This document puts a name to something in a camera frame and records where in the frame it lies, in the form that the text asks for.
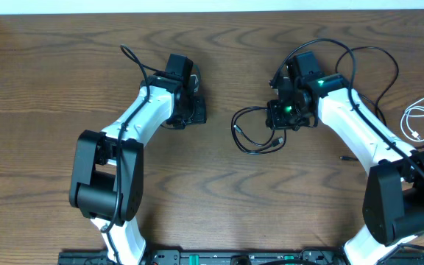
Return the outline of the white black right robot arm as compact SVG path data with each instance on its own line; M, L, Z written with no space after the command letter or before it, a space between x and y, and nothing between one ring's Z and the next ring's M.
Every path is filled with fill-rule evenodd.
M278 75L270 85L267 125L298 130L330 127L367 173L364 226L343 246L348 264L378 264L424 234L424 151L394 135L360 101L342 75Z

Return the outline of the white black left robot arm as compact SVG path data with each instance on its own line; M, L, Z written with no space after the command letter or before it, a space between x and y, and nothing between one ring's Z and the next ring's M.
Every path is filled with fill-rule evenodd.
M140 264L147 249L136 214L144 192L144 149L163 124L183 129L206 121L198 74L154 74L119 118L77 139L68 200L102 234L107 258Z

